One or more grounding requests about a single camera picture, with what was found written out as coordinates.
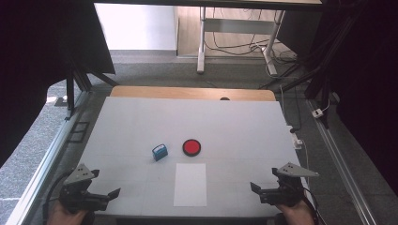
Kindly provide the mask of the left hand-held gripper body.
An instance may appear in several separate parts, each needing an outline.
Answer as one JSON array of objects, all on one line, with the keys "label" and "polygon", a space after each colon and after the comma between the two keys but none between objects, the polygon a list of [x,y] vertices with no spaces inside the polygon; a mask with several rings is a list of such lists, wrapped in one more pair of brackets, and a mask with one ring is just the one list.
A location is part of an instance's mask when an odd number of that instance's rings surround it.
[{"label": "left hand-held gripper body", "polygon": [[108,196],[90,193],[87,189],[94,175],[84,165],[78,165],[64,181],[59,194],[59,201],[72,214],[80,210],[105,211]]}]

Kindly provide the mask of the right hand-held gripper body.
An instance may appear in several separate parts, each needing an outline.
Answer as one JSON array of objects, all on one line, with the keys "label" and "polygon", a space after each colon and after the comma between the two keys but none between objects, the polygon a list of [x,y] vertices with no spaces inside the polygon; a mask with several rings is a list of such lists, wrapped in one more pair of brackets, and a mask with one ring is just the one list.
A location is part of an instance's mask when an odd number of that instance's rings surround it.
[{"label": "right hand-held gripper body", "polygon": [[317,177],[319,175],[318,172],[310,171],[291,162],[277,169],[278,176],[276,177],[279,186],[270,189],[261,188],[260,203],[268,203],[270,205],[284,204],[292,207],[306,199],[301,178]]}]

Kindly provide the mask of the blue self-inking stamp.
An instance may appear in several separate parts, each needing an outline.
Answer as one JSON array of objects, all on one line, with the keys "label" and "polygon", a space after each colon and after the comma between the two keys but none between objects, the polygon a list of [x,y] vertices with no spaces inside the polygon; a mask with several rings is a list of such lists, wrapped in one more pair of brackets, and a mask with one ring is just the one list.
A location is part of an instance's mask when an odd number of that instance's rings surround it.
[{"label": "blue self-inking stamp", "polygon": [[156,146],[155,148],[153,148],[152,155],[156,161],[159,161],[162,158],[165,158],[168,155],[168,149],[167,149],[166,145],[160,144],[160,145]]}]

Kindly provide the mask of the round red ink pad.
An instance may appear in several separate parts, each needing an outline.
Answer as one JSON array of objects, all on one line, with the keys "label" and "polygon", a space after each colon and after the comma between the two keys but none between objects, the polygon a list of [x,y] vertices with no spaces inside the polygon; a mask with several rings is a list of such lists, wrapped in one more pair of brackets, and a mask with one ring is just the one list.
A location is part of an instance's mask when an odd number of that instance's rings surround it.
[{"label": "round red ink pad", "polygon": [[195,139],[189,139],[183,143],[182,150],[186,156],[195,157],[201,152],[201,144]]}]

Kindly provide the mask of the person's right hand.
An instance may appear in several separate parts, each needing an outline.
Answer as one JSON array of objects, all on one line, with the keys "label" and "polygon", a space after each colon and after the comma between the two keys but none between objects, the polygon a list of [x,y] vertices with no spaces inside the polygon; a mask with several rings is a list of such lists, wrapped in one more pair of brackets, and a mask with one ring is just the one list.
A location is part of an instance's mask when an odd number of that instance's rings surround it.
[{"label": "person's right hand", "polygon": [[304,201],[292,207],[284,204],[277,204],[276,207],[283,213],[288,225],[314,225],[312,211]]}]

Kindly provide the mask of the person's left hand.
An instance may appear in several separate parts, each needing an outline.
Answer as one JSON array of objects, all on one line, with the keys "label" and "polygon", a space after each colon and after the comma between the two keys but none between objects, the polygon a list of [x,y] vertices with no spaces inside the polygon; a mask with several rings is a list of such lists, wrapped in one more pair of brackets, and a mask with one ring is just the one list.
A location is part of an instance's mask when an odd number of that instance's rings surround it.
[{"label": "person's left hand", "polygon": [[86,214],[86,210],[72,214],[60,202],[56,202],[46,225],[81,225]]}]

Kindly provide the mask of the black floor frames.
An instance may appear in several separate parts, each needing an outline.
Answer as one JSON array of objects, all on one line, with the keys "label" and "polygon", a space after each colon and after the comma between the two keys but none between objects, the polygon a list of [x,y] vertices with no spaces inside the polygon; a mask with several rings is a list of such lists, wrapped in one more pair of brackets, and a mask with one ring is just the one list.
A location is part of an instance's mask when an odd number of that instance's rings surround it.
[{"label": "black floor frames", "polygon": [[89,122],[77,122],[72,127],[69,137],[67,139],[68,143],[83,143],[85,136],[89,128]]}]

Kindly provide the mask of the white table cover sheet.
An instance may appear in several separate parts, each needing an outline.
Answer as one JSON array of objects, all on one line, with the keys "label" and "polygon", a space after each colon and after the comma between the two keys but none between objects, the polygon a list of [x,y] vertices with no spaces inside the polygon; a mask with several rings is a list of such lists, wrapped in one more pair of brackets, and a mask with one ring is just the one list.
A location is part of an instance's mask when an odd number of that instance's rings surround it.
[{"label": "white table cover sheet", "polygon": [[[183,153],[189,139],[201,144],[195,157]],[[168,155],[156,161],[160,144]],[[274,188],[271,168],[299,160],[277,101],[108,97],[80,161],[99,170],[90,191],[120,188],[112,216],[264,218],[278,211],[250,183]],[[177,163],[206,165],[207,206],[174,206]]]}]

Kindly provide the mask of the white paper sheet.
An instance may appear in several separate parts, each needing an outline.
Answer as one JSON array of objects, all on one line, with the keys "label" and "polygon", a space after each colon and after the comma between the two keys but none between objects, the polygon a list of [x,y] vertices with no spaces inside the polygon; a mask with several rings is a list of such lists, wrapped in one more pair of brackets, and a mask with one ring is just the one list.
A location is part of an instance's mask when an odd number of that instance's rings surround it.
[{"label": "white paper sheet", "polygon": [[174,206],[207,206],[207,167],[204,163],[177,163]]}]

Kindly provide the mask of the black metal stand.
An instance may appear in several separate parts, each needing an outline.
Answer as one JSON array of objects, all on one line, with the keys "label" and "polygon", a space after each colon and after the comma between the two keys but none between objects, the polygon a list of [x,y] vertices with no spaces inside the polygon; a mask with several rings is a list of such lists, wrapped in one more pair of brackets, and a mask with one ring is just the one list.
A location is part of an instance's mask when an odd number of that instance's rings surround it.
[{"label": "black metal stand", "polygon": [[74,84],[77,83],[78,87],[84,92],[90,91],[92,83],[88,78],[89,74],[94,75],[112,87],[118,86],[116,81],[107,77],[103,72],[95,71],[87,65],[72,62],[69,65],[69,70],[66,76],[66,102],[63,102],[60,98],[56,101],[57,104],[67,107],[66,120],[70,120],[75,112]]},{"label": "black metal stand", "polygon": [[328,122],[328,109],[329,109],[329,78],[330,75],[327,73],[327,69],[329,68],[330,60],[325,57],[313,70],[307,72],[302,77],[297,80],[282,85],[277,93],[281,94],[287,90],[293,89],[294,87],[302,84],[304,82],[310,82],[306,90],[304,91],[304,96],[307,99],[315,99],[318,94],[321,94],[320,106],[319,110],[322,112],[322,115],[318,116],[317,119],[321,122],[321,124],[325,127],[329,127]]}]

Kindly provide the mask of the black curtain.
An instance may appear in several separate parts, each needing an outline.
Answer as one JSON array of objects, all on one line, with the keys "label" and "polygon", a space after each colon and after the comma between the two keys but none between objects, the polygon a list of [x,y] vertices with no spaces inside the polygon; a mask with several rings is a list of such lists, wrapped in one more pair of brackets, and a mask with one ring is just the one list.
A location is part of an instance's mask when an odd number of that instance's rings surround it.
[{"label": "black curtain", "polygon": [[0,0],[0,167],[74,69],[115,72],[94,0]]},{"label": "black curtain", "polygon": [[321,1],[286,12],[279,39],[314,69],[342,35],[327,69],[336,112],[398,195],[398,0]]}]

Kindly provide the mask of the aluminium rail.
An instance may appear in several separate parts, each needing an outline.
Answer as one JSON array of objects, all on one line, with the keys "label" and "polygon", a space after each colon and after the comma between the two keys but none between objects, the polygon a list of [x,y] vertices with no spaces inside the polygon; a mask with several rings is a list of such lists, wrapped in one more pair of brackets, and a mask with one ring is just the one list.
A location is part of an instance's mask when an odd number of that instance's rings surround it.
[{"label": "aluminium rail", "polygon": [[22,225],[29,215],[32,205],[38,197],[42,185],[45,183],[46,177],[50,174],[52,166],[67,141],[73,126],[81,114],[82,107],[85,105],[88,98],[89,92],[83,91],[76,100],[78,109],[75,109],[71,115],[63,117],[57,133],[43,155],[43,159],[32,174],[32,178],[25,187],[23,194],[20,198],[17,198],[18,202],[4,225]]},{"label": "aluminium rail", "polygon": [[365,194],[360,188],[350,165],[344,155],[349,147],[356,147],[357,141],[345,129],[338,130],[338,127],[329,124],[326,127],[320,118],[310,115],[312,121],[325,144],[331,160],[344,184],[345,191],[349,196],[350,202],[353,204],[362,225],[379,225],[375,213],[371,209],[370,204],[365,198]]}]

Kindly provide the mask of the white desk frame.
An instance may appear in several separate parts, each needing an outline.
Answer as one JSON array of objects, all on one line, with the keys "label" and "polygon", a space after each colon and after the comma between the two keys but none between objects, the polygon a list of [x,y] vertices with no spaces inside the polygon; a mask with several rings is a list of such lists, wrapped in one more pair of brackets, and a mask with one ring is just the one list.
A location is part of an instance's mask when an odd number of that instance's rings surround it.
[{"label": "white desk frame", "polygon": [[260,47],[265,62],[266,69],[270,76],[276,76],[277,70],[271,57],[273,44],[283,20],[284,11],[276,10],[272,21],[241,20],[241,19],[222,19],[208,18],[207,8],[200,7],[200,42],[197,57],[197,73],[203,74],[205,71],[205,51],[206,33],[228,33],[228,34],[248,34],[248,35],[267,35],[269,43],[266,47]]}]

